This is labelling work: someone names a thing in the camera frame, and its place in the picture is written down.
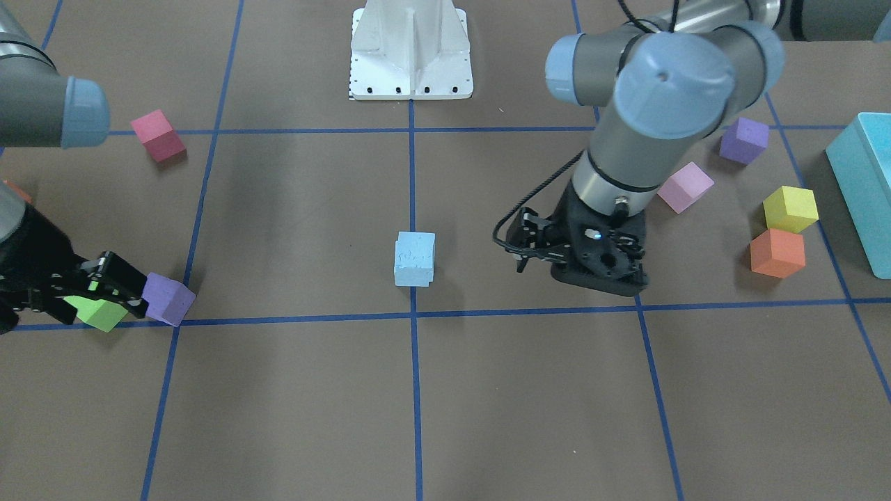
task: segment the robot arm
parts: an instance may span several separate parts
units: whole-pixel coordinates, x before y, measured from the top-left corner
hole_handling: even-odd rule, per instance
[[[554,212],[540,218],[518,207],[507,241],[495,238],[518,259],[517,270],[538,258],[561,282],[624,296],[642,291],[643,210],[693,144],[779,79],[785,55],[772,29],[785,26],[801,39],[888,38],[887,0],[833,4],[690,0],[677,13],[678,32],[666,32],[673,17],[666,11],[558,41],[545,65],[552,94],[605,108]],[[814,14],[830,8],[857,12],[857,22]]]
[[[53,62],[0,2],[0,146],[95,146],[109,108],[94,82],[60,77]],[[64,324],[77,310],[62,298],[116,302],[142,318],[145,275],[113,252],[87,261],[58,227],[0,184],[0,333],[15,312],[45,312]]]

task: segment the white plastic base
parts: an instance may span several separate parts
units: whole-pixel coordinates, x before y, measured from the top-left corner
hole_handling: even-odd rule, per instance
[[[372,1],[353,13],[349,97],[357,101],[467,99],[473,94],[467,13],[451,2],[430,9],[400,10]],[[436,19],[438,26],[431,29]],[[363,33],[357,39],[360,21]]]

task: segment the black cable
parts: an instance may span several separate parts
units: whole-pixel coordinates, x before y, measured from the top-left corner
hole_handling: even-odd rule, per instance
[[[529,194],[527,194],[525,197],[523,197],[522,200],[518,201],[517,205],[514,205],[513,209],[511,209],[510,212],[507,213],[507,216],[504,216],[501,219],[501,221],[498,221],[498,224],[495,225],[495,229],[492,230],[492,241],[497,243],[498,245],[501,245],[502,247],[504,247],[508,252],[513,252],[514,254],[521,253],[523,251],[522,248],[517,247],[516,245],[510,245],[509,243],[505,242],[504,240],[498,238],[498,231],[501,230],[502,226],[504,226],[504,223],[506,223],[508,221],[508,219],[512,218],[513,215],[517,213],[517,211],[519,210],[520,207],[523,207],[524,205],[526,205],[526,202],[528,202],[530,199],[532,199],[532,197],[536,196],[538,194],[538,192],[540,192],[544,188],[546,188],[547,185],[552,183],[554,179],[560,177],[560,174],[563,174],[564,172],[567,171],[568,168],[575,165],[575,163],[578,162],[578,159],[582,158],[582,153],[584,153],[584,150],[579,152],[575,157],[572,157],[572,159],[570,161],[563,164],[563,167],[558,168],[556,172],[551,174],[551,177],[548,177],[547,180],[544,181],[543,183],[541,183],[535,190],[532,190],[531,192],[529,192]]]
[[[668,26],[668,32],[674,33],[677,26],[677,12],[681,10],[681,0],[674,0],[674,7],[671,10],[671,25]]]
[[[643,26],[641,24],[641,22],[638,21],[636,17],[634,17],[634,14],[632,14],[631,10],[628,9],[628,5],[625,5],[625,0],[616,0],[616,1],[618,2],[618,6],[622,7],[622,12],[625,13],[625,16],[628,18],[629,21],[631,21],[631,23],[634,26],[637,27],[637,29],[639,29],[640,31],[642,31],[644,33],[656,33],[652,29],[649,29],[646,26]]]

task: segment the yellow cube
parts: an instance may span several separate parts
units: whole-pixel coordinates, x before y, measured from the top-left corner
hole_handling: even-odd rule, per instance
[[[781,186],[764,199],[764,216],[768,228],[791,233],[801,233],[820,219],[813,192],[792,186]]]

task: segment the light blue joint cap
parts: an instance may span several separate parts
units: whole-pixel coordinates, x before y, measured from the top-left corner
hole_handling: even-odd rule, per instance
[[[782,69],[786,66],[786,50],[782,46],[782,41],[772,29],[757,21],[737,22],[732,26],[745,29],[761,46],[767,76],[764,82],[764,92],[771,90],[773,85],[780,80]]]
[[[735,85],[733,65],[717,46],[663,32],[647,37],[619,73],[613,105],[637,132],[681,139],[713,125]]]
[[[885,20],[879,24],[876,36],[872,38],[872,41],[875,43],[887,42],[888,40],[891,40],[891,11],[885,14]]]
[[[544,81],[548,84],[548,90],[551,91],[551,95],[564,103],[581,105],[576,98],[573,66],[576,46],[583,35],[584,33],[567,35],[557,40],[544,63]]]
[[[108,137],[109,103],[102,87],[92,80],[68,77],[61,147],[98,146]]]

